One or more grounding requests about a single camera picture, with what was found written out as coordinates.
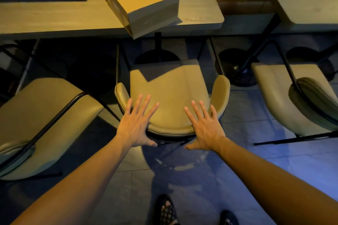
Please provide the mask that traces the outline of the person's left hand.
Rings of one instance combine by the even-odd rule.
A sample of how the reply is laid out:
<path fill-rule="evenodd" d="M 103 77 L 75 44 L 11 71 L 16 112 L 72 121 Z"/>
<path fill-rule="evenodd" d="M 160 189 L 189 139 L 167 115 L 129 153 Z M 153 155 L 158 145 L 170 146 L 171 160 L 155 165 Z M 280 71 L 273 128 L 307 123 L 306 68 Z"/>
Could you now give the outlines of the person's left hand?
<path fill-rule="evenodd" d="M 151 110 L 151 117 L 159 107 L 159 103 L 155 103 Z M 115 138 L 122 141 L 125 146 L 137 147 L 144 146 L 144 137 L 148 128 L 151 117 L 139 117 L 139 97 L 132 107 L 130 115 L 122 117 Z"/>

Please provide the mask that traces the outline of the person's right hand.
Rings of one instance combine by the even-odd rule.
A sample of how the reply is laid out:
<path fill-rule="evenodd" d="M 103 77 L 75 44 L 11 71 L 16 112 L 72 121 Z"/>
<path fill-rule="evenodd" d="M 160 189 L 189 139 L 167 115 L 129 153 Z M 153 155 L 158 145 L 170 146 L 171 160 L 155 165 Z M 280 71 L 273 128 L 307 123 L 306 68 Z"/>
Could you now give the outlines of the person's right hand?
<path fill-rule="evenodd" d="M 192 113 L 187 107 L 184 107 L 184 111 L 191 121 Z M 227 140 L 227 138 L 220 122 L 217 123 L 212 120 L 212 117 L 206 110 L 205 105 L 204 111 L 205 122 L 191 122 L 196 134 L 195 141 L 199 142 L 199 150 L 214 151 L 218 153 L 220 144 L 223 143 L 224 140 Z"/>

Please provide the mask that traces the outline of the person's right forearm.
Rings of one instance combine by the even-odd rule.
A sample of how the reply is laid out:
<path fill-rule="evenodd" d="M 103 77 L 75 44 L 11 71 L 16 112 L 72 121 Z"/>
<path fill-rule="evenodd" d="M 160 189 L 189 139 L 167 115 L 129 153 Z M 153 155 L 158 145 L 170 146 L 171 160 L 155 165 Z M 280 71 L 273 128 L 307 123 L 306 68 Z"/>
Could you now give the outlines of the person's right forearm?
<path fill-rule="evenodd" d="M 226 137 L 210 147 L 277 225 L 338 225 L 338 202 L 322 191 Z"/>

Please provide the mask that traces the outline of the person's left forearm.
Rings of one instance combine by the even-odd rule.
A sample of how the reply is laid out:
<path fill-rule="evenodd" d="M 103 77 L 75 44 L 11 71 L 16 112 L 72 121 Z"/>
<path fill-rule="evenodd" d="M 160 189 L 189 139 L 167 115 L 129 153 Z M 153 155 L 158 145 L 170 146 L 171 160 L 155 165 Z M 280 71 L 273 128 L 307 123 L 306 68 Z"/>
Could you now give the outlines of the person's left forearm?
<path fill-rule="evenodd" d="M 102 197 L 132 147 L 115 136 L 106 146 L 44 193 L 10 225 L 81 225 Z"/>

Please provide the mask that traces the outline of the beige padded chair curved back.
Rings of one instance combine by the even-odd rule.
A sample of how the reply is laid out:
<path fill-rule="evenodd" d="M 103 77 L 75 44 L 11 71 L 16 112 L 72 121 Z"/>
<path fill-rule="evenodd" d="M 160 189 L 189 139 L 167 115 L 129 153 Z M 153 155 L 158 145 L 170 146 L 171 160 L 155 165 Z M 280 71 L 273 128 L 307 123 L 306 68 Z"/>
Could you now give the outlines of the beige padded chair curved back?
<path fill-rule="evenodd" d="M 203 101 L 209 113 L 210 105 L 214 106 L 220 119 L 229 101 L 230 81 L 218 75 L 209 96 L 197 59 L 135 65 L 130 69 L 130 93 L 121 82 L 115 86 L 123 114 L 129 98 L 135 104 L 140 94 L 151 96 L 146 112 L 159 103 L 150 119 L 147 136 L 161 143 L 188 142 L 196 135 L 184 107 L 193 112 L 192 100 Z"/>

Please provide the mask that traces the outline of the black patterned shoe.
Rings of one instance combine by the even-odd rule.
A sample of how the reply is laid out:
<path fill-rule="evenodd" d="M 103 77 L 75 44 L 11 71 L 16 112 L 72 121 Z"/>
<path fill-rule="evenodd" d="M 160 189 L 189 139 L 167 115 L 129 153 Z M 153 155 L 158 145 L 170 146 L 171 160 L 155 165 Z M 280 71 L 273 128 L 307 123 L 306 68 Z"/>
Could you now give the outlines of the black patterned shoe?
<path fill-rule="evenodd" d="M 239 221 L 232 211 L 222 210 L 218 225 L 239 225 Z"/>
<path fill-rule="evenodd" d="M 180 225 L 171 197 L 161 194 L 154 205 L 153 225 Z"/>

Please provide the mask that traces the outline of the black table pedestal base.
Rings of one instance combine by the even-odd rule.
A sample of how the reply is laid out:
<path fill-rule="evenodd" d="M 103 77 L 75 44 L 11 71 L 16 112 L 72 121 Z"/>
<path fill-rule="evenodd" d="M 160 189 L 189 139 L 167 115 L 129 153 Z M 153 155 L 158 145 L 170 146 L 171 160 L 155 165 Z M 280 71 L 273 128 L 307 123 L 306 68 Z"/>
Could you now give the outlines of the black table pedestal base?
<path fill-rule="evenodd" d="M 338 73 L 338 70 L 335 71 L 332 62 L 329 60 L 329 57 L 335 52 L 338 52 L 338 43 L 320 52 L 308 47 L 295 47 L 287 51 L 286 58 L 289 62 L 313 62 L 317 64 L 326 79 L 330 82 Z"/>
<path fill-rule="evenodd" d="M 231 85 L 238 87 L 251 87 L 257 84 L 251 64 L 258 62 L 259 48 L 270 33 L 280 24 L 281 18 L 275 13 L 253 44 L 247 49 L 228 48 L 216 56 L 216 67 L 226 76 Z"/>
<path fill-rule="evenodd" d="M 160 62 L 180 61 L 180 58 L 173 52 L 162 49 L 162 33 L 155 32 L 154 34 L 155 48 L 139 55 L 134 64 L 150 64 Z"/>

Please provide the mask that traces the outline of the beige padded chair black frame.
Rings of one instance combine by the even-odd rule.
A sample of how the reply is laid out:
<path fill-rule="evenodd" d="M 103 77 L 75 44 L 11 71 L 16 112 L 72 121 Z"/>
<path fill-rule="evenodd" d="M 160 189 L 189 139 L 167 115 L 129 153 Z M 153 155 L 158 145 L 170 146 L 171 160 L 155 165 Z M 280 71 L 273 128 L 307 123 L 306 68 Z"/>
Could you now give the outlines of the beige padded chair black frame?
<path fill-rule="evenodd" d="M 338 138 L 338 97 L 315 63 L 290 64 L 275 40 L 282 65 L 252 63 L 251 68 L 272 116 L 295 138 L 254 143 L 254 146 Z"/>
<path fill-rule="evenodd" d="M 37 178 L 106 109 L 98 97 L 61 78 L 38 78 L 0 107 L 0 182 Z"/>

